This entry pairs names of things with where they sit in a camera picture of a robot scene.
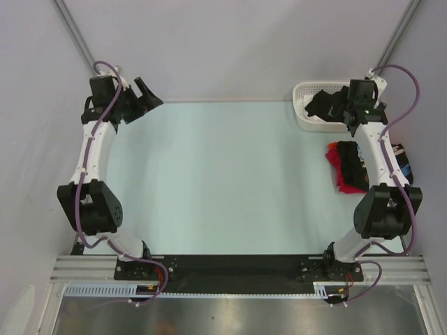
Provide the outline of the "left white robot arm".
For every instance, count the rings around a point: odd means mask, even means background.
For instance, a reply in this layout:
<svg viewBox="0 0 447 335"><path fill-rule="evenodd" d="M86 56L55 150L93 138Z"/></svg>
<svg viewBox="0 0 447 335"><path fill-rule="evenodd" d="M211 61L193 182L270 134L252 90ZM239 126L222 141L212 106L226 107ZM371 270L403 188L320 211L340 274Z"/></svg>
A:
<svg viewBox="0 0 447 335"><path fill-rule="evenodd" d="M146 243L120 232L124 210L118 197L107 185L109 155L121 123L129 124L163 105L137 77L137 96L132 86L115 66L105 61L93 65L95 76L89 80L90 95L86 98L81 123L82 146L77 166L66 185L57 189L57 199L78 236L88 249L107 245L117 255L115 279L162 282L164 271L152 259Z"/></svg>

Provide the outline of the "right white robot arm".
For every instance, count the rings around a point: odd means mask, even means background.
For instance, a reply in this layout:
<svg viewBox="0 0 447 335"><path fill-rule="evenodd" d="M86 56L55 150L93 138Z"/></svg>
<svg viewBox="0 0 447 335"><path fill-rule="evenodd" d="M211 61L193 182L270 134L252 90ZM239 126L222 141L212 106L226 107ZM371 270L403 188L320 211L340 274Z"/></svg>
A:
<svg viewBox="0 0 447 335"><path fill-rule="evenodd" d="M372 68L365 79L349 84L344 123L363 154L369 190L354 210L353 228L323 253L321 270L330 281L351 279L361 269L361 257L373 246L394 255L382 244L385 240L411 236L400 257L408 256L416 245L416 213L423 194L405 177L389 135L390 129L409 113L388 121L386 104L379 99L378 71Z"/></svg>

